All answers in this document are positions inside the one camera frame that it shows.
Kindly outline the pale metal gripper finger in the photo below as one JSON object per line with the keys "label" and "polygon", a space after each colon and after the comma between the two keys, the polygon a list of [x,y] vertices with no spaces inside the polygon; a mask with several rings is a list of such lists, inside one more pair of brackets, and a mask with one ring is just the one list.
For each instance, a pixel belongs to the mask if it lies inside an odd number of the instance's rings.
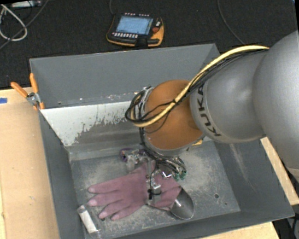
{"label": "pale metal gripper finger", "polygon": [[124,149],[121,153],[128,172],[132,172],[146,162],[144,152],[141,149]]}
{"label": "pale metal gripper finger", "polygon": [[146,181],[147,197],[146,202],[149,206],[160,207],[162,204],[162,185],[155,179]]}

